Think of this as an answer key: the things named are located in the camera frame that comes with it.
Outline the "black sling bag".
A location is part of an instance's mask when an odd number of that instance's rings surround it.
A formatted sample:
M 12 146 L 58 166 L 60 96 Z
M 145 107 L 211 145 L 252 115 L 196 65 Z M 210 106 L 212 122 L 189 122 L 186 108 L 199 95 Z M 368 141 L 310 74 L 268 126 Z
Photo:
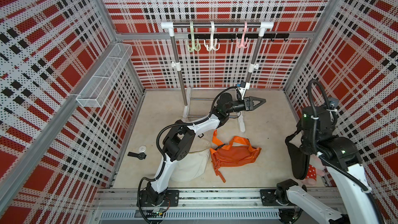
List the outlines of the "black sling bag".
M 309 155 L 304 154 L 299 147 L 290 143 L 293 138 L 301 132 L 301 130 L 301 128 L 298 128 L 293 134 L 287 136 L 285 139 L 285 144 L 287 145 L 291 160 L 292 173 L 298 180 L 304 180 L 306 178 L 310 161 Z

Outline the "orange sling bag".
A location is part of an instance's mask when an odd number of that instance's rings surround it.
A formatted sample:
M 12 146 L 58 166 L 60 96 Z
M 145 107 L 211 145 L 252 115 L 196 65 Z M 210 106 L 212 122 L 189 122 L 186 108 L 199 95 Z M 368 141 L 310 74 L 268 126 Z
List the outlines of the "orange sling bag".
M 217 130 L 215 130 L 212 135 L 212 143 L 217 145 L 217 147 L 209 149 L 212 167 L 215 175 L 226 183 L 226 179 L 219 171 L 220 168 L 242 167 L 246 164 L 255 163 L 262 149 L 253 147 L 247 138 L 234 136 L 226 144 L 219 140 L 217 135 Z

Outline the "cream sling bag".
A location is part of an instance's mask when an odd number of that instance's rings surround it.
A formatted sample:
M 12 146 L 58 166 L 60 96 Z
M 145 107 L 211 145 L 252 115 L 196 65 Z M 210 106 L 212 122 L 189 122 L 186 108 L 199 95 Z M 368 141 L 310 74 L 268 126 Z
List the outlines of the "cream sling bag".
M 171 181 L 185 183 L 202 176 L 210 158 L 211 147 L 210 131 L 204 133 L 202 138 L 196 137 L 188 154 L 178 162 Z

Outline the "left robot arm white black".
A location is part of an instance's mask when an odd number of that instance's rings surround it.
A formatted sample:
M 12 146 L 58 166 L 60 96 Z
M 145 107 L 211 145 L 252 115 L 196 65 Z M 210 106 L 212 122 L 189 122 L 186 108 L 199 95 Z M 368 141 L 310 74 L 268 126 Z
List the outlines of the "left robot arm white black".
M 266 99 L 243 97 L 238 86 L 220 92 L 213 100 L 209 115 L 195 122 L 177 121 L 163 128 L 157 135 L 156 146 L 162 155 L 162 162 L 155 178 L 143 177 L 138 186 L 137 206 L 144 202 L 159 206 L 166 198 L 171 176 L 178 163 L 189 153 L 194 138 L 207 131 L 223 126 L 230 113 L 254 111 L 266 103 Z

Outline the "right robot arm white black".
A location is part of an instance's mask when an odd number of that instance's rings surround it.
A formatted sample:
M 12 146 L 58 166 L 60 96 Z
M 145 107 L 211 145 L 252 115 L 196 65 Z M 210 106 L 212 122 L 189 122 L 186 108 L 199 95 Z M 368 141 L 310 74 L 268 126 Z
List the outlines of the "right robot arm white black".
M 308 82 L 306 90 L 310 106 L 303 108 L 296 131 L 285 139 L 293 175 L 303 180 L 314 155 L 333 177 L 347 212 L 343 214 L 326 206 L 293 179 L 277 184 L 275 202 L 281 206 L 293 204 L 320 224 L 385 223 L 358 149 L 350 139 L 333 134 L 339 101 L 327 97 L 315 79 Z

